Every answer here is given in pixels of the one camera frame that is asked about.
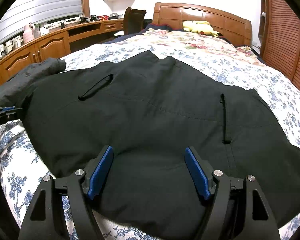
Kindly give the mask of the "black double-breasted coat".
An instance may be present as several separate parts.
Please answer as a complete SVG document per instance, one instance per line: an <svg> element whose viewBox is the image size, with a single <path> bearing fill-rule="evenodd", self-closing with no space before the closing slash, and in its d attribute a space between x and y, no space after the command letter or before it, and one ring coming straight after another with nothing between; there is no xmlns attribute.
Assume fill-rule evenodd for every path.
<svg viewBox="0 0 300 240"><path fill-rule="evenodd" d="M257 91L144 51L43 77L19 96L30 141L55 177L105 145L114 161L101 215L163 239L193 239L207 211L184 161L192 146L226 175L256 177L283 226L300 213L300 148Z"/></svg>

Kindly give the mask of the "dark grey folded garment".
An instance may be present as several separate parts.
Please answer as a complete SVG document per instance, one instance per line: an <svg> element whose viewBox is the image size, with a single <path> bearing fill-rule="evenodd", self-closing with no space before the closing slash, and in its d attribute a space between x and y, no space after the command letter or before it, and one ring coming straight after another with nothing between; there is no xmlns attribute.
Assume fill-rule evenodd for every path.
<svg viewBox="0 0 300 240"><path fill-rule="evenodd" d="M21 93L37 80L65 71L66 62L48 58L41 63L32 63L20 70L0 86L0 107L15 106Z"/></svg>

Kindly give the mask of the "blue floral white bedsheet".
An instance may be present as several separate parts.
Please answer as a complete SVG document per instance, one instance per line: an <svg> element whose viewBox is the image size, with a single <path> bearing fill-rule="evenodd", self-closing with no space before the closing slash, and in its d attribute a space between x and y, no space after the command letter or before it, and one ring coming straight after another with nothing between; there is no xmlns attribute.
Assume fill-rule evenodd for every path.
<svg viewBox="0 0 300 240"><path fill-rule="evenodd" d="M300 149L300 90L282 73L234 50L208 53L180 42L124 41L93 45L64 57L66 70L93 67L101 62L121 62L151 51L158 58L171 56L217 82L258 94L276 116L289 142ZM0 183L13 222L21 225L34 191L49 173L34 150L21 121L0 126Z"/></svg>

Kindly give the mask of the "pink bottle on desk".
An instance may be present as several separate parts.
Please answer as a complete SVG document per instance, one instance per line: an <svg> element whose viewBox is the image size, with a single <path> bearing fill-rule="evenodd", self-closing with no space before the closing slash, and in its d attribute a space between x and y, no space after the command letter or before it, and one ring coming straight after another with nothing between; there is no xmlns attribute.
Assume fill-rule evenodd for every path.
<svg viewBox="0 0 300 240"><path fill-rule="evenodd" d="M27 24L24 27L24 32L23 32L23 43L27 44L30 41L34 40L34 30L33 30L33 25Z"/></svg>

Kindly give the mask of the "long wooden desk cabinet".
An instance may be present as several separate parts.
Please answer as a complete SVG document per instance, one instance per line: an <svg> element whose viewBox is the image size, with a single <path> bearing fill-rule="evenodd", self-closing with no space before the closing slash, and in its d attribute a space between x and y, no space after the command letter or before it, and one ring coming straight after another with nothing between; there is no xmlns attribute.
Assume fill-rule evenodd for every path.
<svg viewBox="0 0 300 240"><path fill-rule="evenodd" d="M93 44L112 40L121 30L122 19L108 20L65 27L36 38L0 60L0 86L29 64L50 57L62 58Z"/></svg>

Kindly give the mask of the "grey window roller blind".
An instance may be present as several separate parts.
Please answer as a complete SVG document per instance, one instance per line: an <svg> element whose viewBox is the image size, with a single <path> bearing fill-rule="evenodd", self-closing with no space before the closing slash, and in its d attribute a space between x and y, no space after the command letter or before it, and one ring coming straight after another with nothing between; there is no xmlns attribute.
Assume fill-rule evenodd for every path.
<svg viewBox="0 0 300 240"><path fill-rule="evenodd" d="M82 0L16 0L0 20L0 44L27 24L44 23L82 13Z"/></svg>

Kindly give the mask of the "red basket on desk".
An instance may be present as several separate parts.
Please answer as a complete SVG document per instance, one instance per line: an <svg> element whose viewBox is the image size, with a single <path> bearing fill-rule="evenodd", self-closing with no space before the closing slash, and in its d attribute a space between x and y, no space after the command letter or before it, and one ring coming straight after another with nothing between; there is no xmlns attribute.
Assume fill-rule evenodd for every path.
<svg viewBox="0 0 300 240"><path fill-rule="evenodd" d="M108 21L109 20L109 16L108 15L101 15L101 16L98 16L98 19L100 21Z"/></svg>

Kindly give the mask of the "dark brown desk chair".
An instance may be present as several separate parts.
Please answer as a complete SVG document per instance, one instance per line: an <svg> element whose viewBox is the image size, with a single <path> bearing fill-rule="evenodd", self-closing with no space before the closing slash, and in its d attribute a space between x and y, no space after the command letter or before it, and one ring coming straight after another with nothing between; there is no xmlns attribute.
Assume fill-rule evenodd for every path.
<svg viewBox="0 0 300 240"><path fill-rule="evenodd" d="M128 7L123 17L123 31L114 34L115 37L121 35L137 34L143 29L143 20L146 10L132 9Z"/></svg>

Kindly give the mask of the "pink floral beige quilt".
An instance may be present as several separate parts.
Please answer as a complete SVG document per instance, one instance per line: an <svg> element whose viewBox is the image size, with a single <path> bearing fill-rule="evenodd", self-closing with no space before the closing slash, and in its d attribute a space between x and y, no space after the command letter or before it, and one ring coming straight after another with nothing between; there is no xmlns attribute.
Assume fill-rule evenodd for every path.
<svg viewBox="0 0 300 240"><path fill-rule="evenodd" d="M227 56L249 64L264 66L265 62L249 46L234 46L224 38L184 31L148 28L138 34L123 35L113 40L118 44L159 45L180 50L198 51L200 54Z"/></svg>

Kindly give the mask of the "brown louvered wardrobe doors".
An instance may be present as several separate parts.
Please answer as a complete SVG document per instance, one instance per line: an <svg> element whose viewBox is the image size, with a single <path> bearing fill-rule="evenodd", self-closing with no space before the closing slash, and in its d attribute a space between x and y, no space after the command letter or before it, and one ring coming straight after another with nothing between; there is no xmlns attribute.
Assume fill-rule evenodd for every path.
<svg viewBox="0 0 300 240"><path fill-rule="evenodd" d="M285 0L261 0L261 57L300 90L300 20Z"/></svg>

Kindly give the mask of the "wooden bed headboard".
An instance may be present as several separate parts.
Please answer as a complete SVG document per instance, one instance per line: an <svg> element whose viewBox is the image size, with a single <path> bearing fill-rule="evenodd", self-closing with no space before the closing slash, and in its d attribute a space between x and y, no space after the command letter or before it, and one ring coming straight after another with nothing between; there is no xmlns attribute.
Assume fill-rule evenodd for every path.
<svg viewBox="0 0 300 240"><path fill-rule="evenodd" d="M202 5L185 3L156 3L153 24L181 29L184 21L207 21L234 46L251 46L251 22L229 12Z"/></svg>

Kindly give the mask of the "yellow Pikachu plush toy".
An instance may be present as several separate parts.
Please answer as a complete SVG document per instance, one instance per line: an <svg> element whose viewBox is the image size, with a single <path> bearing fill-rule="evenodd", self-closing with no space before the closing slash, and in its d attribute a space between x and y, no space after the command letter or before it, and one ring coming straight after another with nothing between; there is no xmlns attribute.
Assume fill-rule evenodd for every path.
<svg viewBox="0 0 300 240"><path fill-rule="evenodd" d="M220 32L215 31L207 21L184 21L183 30L213 37L223 36L223 34L221 34Z"/></svg>

